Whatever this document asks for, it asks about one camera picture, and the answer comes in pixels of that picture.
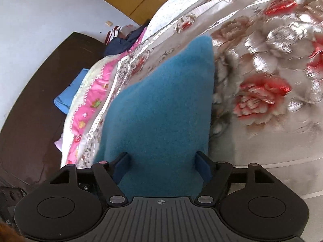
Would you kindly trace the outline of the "teal fuzzy small garment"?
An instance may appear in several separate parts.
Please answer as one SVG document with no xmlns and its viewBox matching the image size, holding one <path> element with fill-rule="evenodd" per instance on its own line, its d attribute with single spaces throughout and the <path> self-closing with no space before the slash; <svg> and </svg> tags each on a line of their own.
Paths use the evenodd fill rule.
<svg viewBox="0 0 323 242">
<path fill-rule="evenodd" d="M 212 41 L 203 35 L 112 101 L 95 161 L 130 154 L 130 170 L 119 183 L 127 198 L 201 191 L 194 158 L 208 151 L 214 73 Z"/>
</svg>

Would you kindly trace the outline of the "dark navy clothing pile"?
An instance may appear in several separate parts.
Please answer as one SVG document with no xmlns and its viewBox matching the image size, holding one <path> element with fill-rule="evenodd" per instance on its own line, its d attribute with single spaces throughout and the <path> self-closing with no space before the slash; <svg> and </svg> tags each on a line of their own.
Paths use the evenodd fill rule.
<svg viewBox="0 0 323 242">
<path fill-rule="evenodd" d="M 142 41 L 147 26 L 142 25 L 135 28 L 133 25 L 121 26 L 121 35 L 119 38 L 114 38 L 108 45 L 105 46 L 103 57 L 118 55 L 124 52 L 129 52 L 136 48 Z"/>
</svg>

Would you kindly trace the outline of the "pink cartoon print quilt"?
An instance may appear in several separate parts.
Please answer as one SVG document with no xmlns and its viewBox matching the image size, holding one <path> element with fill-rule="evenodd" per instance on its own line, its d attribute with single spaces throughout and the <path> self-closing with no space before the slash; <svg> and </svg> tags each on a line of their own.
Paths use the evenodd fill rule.
<svg viewBox="0 0 323 242">
<path fill-rule="evenodd" d="M 55 142 L 62 155 L 61 167 L 76 164 L 80 168 L 86 168 L 92 163 L 94 153 L 86 149 L 94 132 L 92 125 L 98 125 L 100 122 L 96 117 L 113 85 L 115 65 L 136 48 L 129 52 L 103 57 L 89 68 L 72 100 L 61 138 Z"/>
</svg>

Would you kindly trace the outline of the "dark brown wooden headboard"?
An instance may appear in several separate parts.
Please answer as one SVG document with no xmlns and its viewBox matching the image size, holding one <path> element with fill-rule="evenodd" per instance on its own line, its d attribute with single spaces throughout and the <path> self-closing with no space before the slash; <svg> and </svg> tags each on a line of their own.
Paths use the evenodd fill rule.
<svg viewBox="0 0 323 242">
<path fill-rule="evenodd" d="M 30 191 L 60 168 L 65 114 L 56 98 L 83 68 L 102 58 L 105 45 L 73 32 L 42 63 L 15 102 L 1 130 L 1 186 Z"/>
</svg>

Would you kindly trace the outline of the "blue pillow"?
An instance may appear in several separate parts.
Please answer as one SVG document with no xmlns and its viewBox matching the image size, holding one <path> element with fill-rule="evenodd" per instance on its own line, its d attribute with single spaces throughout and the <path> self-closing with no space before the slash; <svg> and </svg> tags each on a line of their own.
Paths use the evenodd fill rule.
<svg viewBox="0 0 323 242">
<path fill-rule="evenodd" d="M 54 99 L 54 105 L 64 114 L 68 114 L 72 100 L 88 71 L 89 69 L 83 68 L 69 86 Z"/>
</svg>

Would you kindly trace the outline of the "floral satin bed cover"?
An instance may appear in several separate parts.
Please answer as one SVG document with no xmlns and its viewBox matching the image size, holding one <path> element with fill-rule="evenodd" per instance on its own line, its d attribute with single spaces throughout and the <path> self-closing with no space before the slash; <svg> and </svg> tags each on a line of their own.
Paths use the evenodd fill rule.
<svg viewBox="0 0 323 242">
<path fill-rule="evenodd" d="M 303 238 L 322 241 L 322 0 L 195 3 L 115 65 L 86 149 L 98 153 L 122 90 L 203 34 L 216 64 L 209 157 L 268 169 L 309 206 Z"/>
</svg>

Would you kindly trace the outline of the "red white striped garment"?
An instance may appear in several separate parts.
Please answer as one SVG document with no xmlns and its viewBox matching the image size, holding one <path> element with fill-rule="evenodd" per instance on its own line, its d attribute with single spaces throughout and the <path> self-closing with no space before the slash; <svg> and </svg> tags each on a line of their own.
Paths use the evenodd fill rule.
<svg viewBox="0 0 323 242">
<path fill-rule="evenodd" d="M 114 38 L 119 38 L 121 35 L 121 26 L 115 26 L 112 30 L 110 30 L 105 38 L 105 45 L 108 45 Z"/>
</svg>

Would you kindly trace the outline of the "white dotted bed sheet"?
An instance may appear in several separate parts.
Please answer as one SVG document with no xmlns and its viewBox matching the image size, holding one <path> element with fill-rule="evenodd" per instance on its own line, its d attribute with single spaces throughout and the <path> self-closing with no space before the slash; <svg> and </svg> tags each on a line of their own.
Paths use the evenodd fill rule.
<svg viewBox="0 0 323 242">
<path fill-rule="evenodd" d="M 147 26 L 144 39 L 154 35 L 160 29 L 164 28 L 179 15 L 190 8 L 200 0 L 168 0 L 153 15 L 149 25 Z"/>
</svg>

